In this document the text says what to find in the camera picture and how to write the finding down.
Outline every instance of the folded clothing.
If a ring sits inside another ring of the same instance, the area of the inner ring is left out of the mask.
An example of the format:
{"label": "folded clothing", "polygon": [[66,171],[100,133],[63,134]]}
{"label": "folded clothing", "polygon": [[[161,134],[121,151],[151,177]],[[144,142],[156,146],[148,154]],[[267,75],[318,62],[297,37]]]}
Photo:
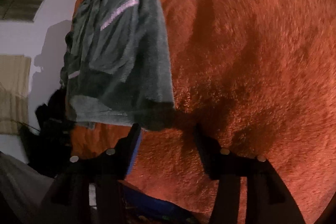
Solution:
{"label": "folded clothing", "polygon": [[83,0],[66,36],[67,117],[170,127],[174,100],[160,0]]}

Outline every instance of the fuzzy orange fabric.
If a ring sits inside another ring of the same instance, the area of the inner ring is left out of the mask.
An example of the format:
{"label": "fuzzy orange fabric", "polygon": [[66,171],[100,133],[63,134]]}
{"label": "fuzzy orange fabric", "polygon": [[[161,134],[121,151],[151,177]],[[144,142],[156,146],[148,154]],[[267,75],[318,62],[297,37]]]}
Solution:
{"label": "fuzzy orange fabric", "polygon": [[[144,133],[127,182],[209,217],[217,183],[193,142],[200,122],[222,146],[265,155],[313,223],[336,190],[336,0],[161,1],[175,125]],[[95,156],[128,130],[76,127],[73,153]]]}

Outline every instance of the gray garment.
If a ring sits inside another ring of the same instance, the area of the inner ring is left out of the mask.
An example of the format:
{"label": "gray garment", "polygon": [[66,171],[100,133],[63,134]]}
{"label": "gray garment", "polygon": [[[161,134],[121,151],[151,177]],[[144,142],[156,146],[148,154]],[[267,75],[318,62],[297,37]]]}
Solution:
{"label": "gray garment", "polygon": [[68,119],[149,130],[171,126],[174,100],[160,0],[84,0],[61,70]]}
{"label": "gray garment", "polygon": [[23,224],[34,224],[53,179],[0,152],[0,192]]}

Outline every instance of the orange surface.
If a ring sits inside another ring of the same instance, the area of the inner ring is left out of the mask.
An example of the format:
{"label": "orange surface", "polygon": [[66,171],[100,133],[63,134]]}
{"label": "orange surface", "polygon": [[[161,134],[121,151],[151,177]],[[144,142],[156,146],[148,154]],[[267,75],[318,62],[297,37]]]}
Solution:
{"label": "orange surface", "polygon": [[[217,184],[193,143],[200,122],[222,146],[265,155],[313,223],[336,190],[336,0],[161,1],[175,125],[144,133],[127,181],[209,216]],[[127,132],[77,127],[73,153],[95,156]]]}

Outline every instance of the white strip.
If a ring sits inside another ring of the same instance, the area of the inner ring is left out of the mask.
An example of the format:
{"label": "white strip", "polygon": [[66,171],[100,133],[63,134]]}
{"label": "white strip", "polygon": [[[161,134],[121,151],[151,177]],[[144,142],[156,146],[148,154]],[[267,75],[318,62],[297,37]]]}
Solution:
{"label": "white strip", "polygon": [[120,6],[119,8],[117,8],[117,10],[115,10],[111,16],[109,17],[109,19],[107,21],[105,21],[105,23],[100,27],[100,30],[104,30],[108,25],[110,25],[112,23],[112,21],[118,16],[120,15],[123,11],[125,11],[127,8],[132,7],[134,5],[139,4],[139,0],[129,0],[127,2],[125,2],[122,6]]}
{"label": "white strip", "polygon": [[73,72],[72,74],[68,75],[68,79],[75,78],[76,76],[79,75],[79,70]]}

